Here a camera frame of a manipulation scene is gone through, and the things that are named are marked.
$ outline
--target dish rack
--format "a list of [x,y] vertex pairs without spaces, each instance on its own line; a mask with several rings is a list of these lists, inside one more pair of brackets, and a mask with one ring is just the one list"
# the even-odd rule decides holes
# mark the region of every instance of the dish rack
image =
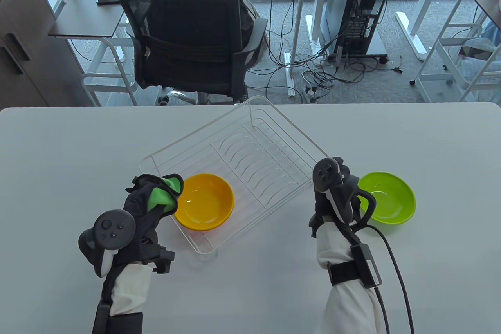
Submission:
[[193,249],[209,254],[311,187],[313,167],[324,157],[327,154],[277,107],[254,96],[145,157],[139,169],[157,176],[178,173],[184,179],[211,173],[231,185],[235,206],[222,226],[197,232],[171,216]]

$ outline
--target office chair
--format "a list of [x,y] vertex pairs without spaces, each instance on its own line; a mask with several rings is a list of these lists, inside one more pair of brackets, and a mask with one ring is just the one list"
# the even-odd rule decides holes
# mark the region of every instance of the office chair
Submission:
[[[119,0],[130,22],[135,78],[141,88],[172,87],[170,96],[206,104],[209,94],[247,99],[245,73],[258,59],[266,19],[242,46],[238,0]],[[179,91],[197,92],[193,99]]]

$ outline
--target green bowl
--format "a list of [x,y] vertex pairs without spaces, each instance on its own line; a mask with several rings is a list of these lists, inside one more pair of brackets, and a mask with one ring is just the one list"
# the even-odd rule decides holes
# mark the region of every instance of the green bowl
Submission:
[[[416,197],[404,180],[387,172],[373,172],[358,183],[360,189],[376,198],[376,210],[372,218],[385,224],[406,223],[416,212]],[[368,202],[360,197],[361,208],[367,210]]]

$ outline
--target plastic bowl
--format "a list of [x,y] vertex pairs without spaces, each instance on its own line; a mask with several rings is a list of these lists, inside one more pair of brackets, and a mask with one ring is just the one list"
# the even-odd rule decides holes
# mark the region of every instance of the plastic bowl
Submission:
[[[416,212],[414,192],[404,180],[391,173],[369,173],[360,180],[358,186],[376,198],[377,205],[372,218],[380,223],[406,223]],[[360,200],[362,210],[366,211],[367,200],[362,197]]]
[[174,216],[190,230],[209,231],[225,223],[234,206],[233,190],[226,180],[202,173],[184,181]]

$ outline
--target cabinet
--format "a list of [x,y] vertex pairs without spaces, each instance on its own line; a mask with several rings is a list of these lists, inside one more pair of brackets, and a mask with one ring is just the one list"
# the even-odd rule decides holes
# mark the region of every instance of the cabinet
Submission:
[[48,36],[46,0],[0,0],[0,109],[91,105],[68,41]]
[[47,103],[42,95],[8,47],[0,41],[0,108],[45,106]]

